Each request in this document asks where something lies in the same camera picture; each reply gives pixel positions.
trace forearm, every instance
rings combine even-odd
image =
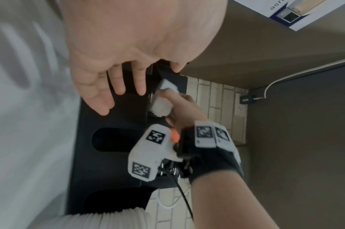
[[[196,229],[278,228],[234,171],[217,171],[197,178],[191,195]]]

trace cardboard box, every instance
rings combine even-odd
[[[345,0],[235,0],[295,31],[345,4]]]

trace brown wall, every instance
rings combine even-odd
[[[248,107],[250,188],[281,228],[345,229],[345,67],[267,95]]]
[[[219,33],[182,74],[254,89],[341,59],[345,5],[296,32],[229,1]]]

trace power outlet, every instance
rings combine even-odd
[[[240,104],[239,99],[240,97],[243,96],[242,94],[236,93],[236,102],[235,102],[235,107],[234,107],[234,115],[235,116],[247,116],[247,104]]]

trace white floor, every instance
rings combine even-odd
[[[235,144],[246,143],[247,113],[244,116],[234,115],[234,98],[236,93],[247,94],[248,90],[188,77],[186,93],[193,97],[211,121],[220,123],[227,128]],[[190,188],[187,180],[179,179],[179,184],[184,192]],[[150,213],[155,222],[154,229],[194,228],[183,198],[179,200],[174,209],[164,209],[157,203],[157,196],[163,204],[168,206],[172,205],[181,194],[177,188],[161,189],[152,194],[146,211]],[[192,207],[190,191],[186,196]]]

